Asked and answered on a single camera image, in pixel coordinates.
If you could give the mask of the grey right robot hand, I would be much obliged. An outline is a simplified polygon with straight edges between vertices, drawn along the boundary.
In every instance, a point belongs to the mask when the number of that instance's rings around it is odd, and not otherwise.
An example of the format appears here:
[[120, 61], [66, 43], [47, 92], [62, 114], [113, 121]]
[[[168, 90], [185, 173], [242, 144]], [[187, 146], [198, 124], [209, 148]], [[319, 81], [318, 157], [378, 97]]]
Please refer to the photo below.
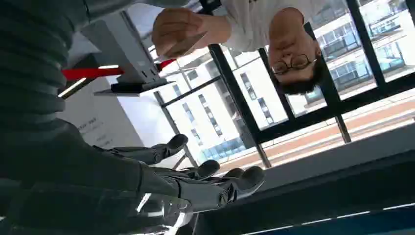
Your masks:
[[196, 180], [88, 145], [62, 120], [0, 127], [3, 235], [163, 234], [264, 183], [260, 167]]

